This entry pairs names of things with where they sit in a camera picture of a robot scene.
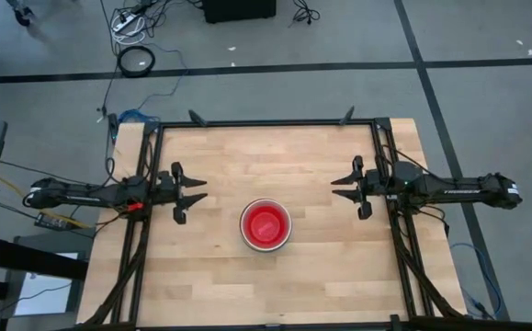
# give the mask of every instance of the blue cable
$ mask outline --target blue cable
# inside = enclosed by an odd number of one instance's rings
[[[484,257],[484,254],[480,251],[480,249],[476,248],[476,246],[472,244],[468,244],[468,243],[456,243],[454,245],[451,245],[449,248],[455,248],[458,246],[472,248],[474,251],[476,251],[476,253],[478,253],[478,257],[479,257],[478,261],[481,264],[481,269],[483,270],[484,278],[490,284],[491,288],[494,290],[494,293],[496,294],[496,299],[497,299],[498,304],[496,305],[496,308],[494,309],[494,317],[497,317],[498,313],[500,313],[501,311],[501,306],[503,305],[503,296],[501,295],[499,290],[496,288],[496,286],[494,286],[494,283],[492,282],[492,279],[488,273],[488,269],[486,268],[486,263],[485,263],[486,258]],[[478,303],[478,301],[474,299],[466,290],[464,290],[463,288],[461,288],[461,290],[464,291],[465,294],[470,298],[472,304],[476,305],[476,303]]]
[[[137,109],[125,110],[117,117],[117,121],[119,122],[119,124],[125,122],[149,122],[159,120],[159,117],[145,115]]]
[[[177,78],[177,81],[175,82],[175,85],[174,85],[174,88],[172,88],[172,91],[169,92],[169,93],[153,93],[149,96],[147,96],[143,102],[136,108],[137,110],[141,109],[141,107],[143,107],[145,105],[145,103],[147,103],[147,101],[149,101],[149,99],[151,99],[152,97],[171,97],[175,94],[177,88],[179,87],[180,85],[180,81],[182,80],[182,78],[184,78],[185,75],[187,75],[190,71],[188,70],[188,67],[186,66],[186,63],[184,62],[184,56],[182,55],[182,52],[180,50],[166,50],[162,47],[160,47],[159,45],[151,42],[151,43],[142,43],[141,45],[145,45],[145,46],[155,46],[156,48],[158,48],[160,51],[164,51],[166,53],[171,53],[171,52],[174,52],[177,54],[179,60],[180,60],[180,64],[182,64],[182,66],[184,67],[184,69],[186,69],[184,71],[184,73],[182,75],[180,75],[178,78]]]

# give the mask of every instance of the black box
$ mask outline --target black box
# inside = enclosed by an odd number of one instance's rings
[[[208,23],[276,15],[276,0],[202,0],[204,18]]]

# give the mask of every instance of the power strip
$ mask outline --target power strip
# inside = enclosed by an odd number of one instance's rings
[[[112,28],[115,33],[121,32],[124,28],[126,28],[130,23],[132,23],[135,19],[137,19],[140,15],[137,14],[129,14],[129,16],[125,19],[124,23],[118,24],[116,27]]]

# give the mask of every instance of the white rim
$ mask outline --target white rim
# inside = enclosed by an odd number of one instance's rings
[[[247,235],[245,234],[245,231],[243,230],[243,219],[245,218],[245,214],[253,206],[255,206],[256,203],[260,203],[260,202],[271,202],[277,205],[282,211],[284,211],[288,219],[289,228],[288,228],[288,233],[284,237],[284,240],[282,240],[278,245],[275,245],[270,248],[262,248],[262,247],[252,244],[249,240],[247,240]],[[271,252],[271,251],[277,250],[278,248],[282,247],[290,238],[290,234],[292,233],[292,219],[290,218],[290,213],[288,212],[288,210],[284,206],[282,206],[279,202],[272,200],[272,199],[259,199],[259,200],[255,200],[251,202],[249,205],[247,205],[247,207],[245,207],[245,209],[241,213],[241,218],[239,219],[239,228],[241,229],[241,235],[243,237],[243,240],[248,246],[252,247],[254,250],[259,251],[259,252]]]

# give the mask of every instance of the black metal frame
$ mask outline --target black metal frame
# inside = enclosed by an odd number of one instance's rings
[[[396,149],[396,146],[394,145],[394,137],[392,135],[391,126],[390,126],[390,119],[387,118],[381,118],[381,119],[348,119],[348,120],[223,120],[223,121],[211,121],[211,122],[161,122],[161,123],[147,123],[146,129],[143,134],[143,138],[141,141],[141,153],[139,158],[139,164],[137,167],[137,175],[142,175],[144,172],[144,164],[145,164],[145,158],[147,157],[147,146],[148,142],[151,139],[151,133],[152,131],[157,131],[156,133],[156,139],[155,139],[155,148],[153,151],[153,160],[152,160],[152,166],[151,166],[151,176],[150,176],[150,189],[153,189],[157,182],[157,175],[159,172],[159,162],[161,159],[161,152],[163,147],[163,140],[164,140],[164,131],[168,129],[184,129],[184,128],[199,128],[199,127],[205,127],[205,128],[231,128],[231,127],[272,127],[272,126],[338,126],[338,125],[358,125],[358,126],[368,126],[371,133],[372,133],[372,140],[374,144],[374,151],[376,154],[376,157],[386,157],[384,154],[384,149],[382,148],[382,143],[380,139],[380,135],[383,133],[386,137],[386,141],[388,146],[391,148],[391,155],[390,158],[392,160],[397,160],[398,155],[394,153],[393,151]],[[388,168],[381,169],[381,174],[383,176],[388,176]],[[400,236],[400,225],[398,220],[398,212],[396,211],[396,203],[393,201],[390,201],[386,199],[386,206],[389,211],[389,216],[391,218],[391,228],[392,228],[392,234]],[[149,236],[150,231],[150,221],[151,221],[151,207],[148,208],[145,212],[145,216],[142,219],[143,227],[141,229],[141,240],[143,238],[147,238]],[[134,236],[134,228],[135,223],[137,221],[133,219],[129,219],[128,225],[127,225],[127,231],[125,233],[125,240],[124,245],[122,249],[121,254],[121,260],[120,260],[120,268],[119,268],[119,276],[123,274],[126,267],[129,264],[130,260],[130,251],[131,246],[133,243],[133,236]],[[416,240],[416,232],[414,230],[414,225],[412,222],[411,215],[407,215],[405,219],[405,226],[407,233],[409,234],[409,244],[412,249],[412,255],[414,260],[421,266],[421,270],[423,270],[423,262],[420,255],[420,249],[418,245],[418,241]],[[130,313],[128,322],[136,324],[137,321],[137,315],[139,311],[139,303],[141,301],[141,283],[142,283],[142,275],[144,272],[144,256],[146,252],[146,239],[144,240],[145,246],[142,250],[142,262],[137,267],[137,270],[135,271],[135,279],[134,279],[134,286],[133,286],[133,292],[131,296],[131,302],[130,302]],[[404,302],[406,305],[406,311],[409,316],[409,318],[412,318],[414,316],[417,316],[416,309],[414,306],[414,299],[413,299],[413,289],[411,286],[411,282],[409,279],[408,269],[406,267],[406,264],[402,260],[400,256],[396,256],[398,260],[398,268],[399,268],[399,274],[401,278],[401,285],[402,285],[402,292],[404,297]],[[431,305],[431,302],[424,293],[424,290],[421,288],[421,293],[423,294],[423,306],[424,311],[426,314],[433,316],[433,306]],[[118,323],[121,321],[120,318],[120,312],[122,308],[122,297],[121,294],[119,296],[118,301],[115,303],[112,315],[111,315],[111,323]],[[348,324],[313,324],[313,325],[294,325],[296,327],[300,328],[337,328],[341,327],[343,329],[346,328],[356,328],[356,329],[377,329],[377,328],[385,328],[387,326],[390,326],[391,322],[367,322],[367,323],[348,323]],[[292,325],[284,325],[285,328],[293,328]],[[263,327],[262,325],[230,325],[230,326],[202,326],[202,329],[256,329]],[[190,328],[197,328],[195,326],[183,326],[178,327],[177,329],[190,329]],[[152,328],[140,328],[143,329],[149,329],[149,330],[161,330],[162,327],[152,327]]]

